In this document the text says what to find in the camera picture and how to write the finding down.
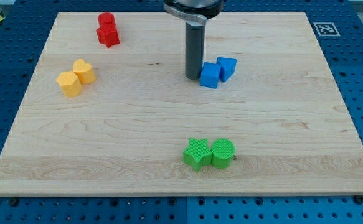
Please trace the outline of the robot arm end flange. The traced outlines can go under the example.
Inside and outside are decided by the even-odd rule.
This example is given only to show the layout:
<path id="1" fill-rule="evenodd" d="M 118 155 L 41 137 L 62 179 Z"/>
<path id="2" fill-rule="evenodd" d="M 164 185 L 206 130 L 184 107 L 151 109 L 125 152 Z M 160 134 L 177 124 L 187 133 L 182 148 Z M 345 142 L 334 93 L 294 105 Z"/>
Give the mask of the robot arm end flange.
<path id="1" fill-rule="evenodd" d="M 174 17 L 204 26 L 222 12 L 224 0 L 164 0 L 163 5 Z"/>

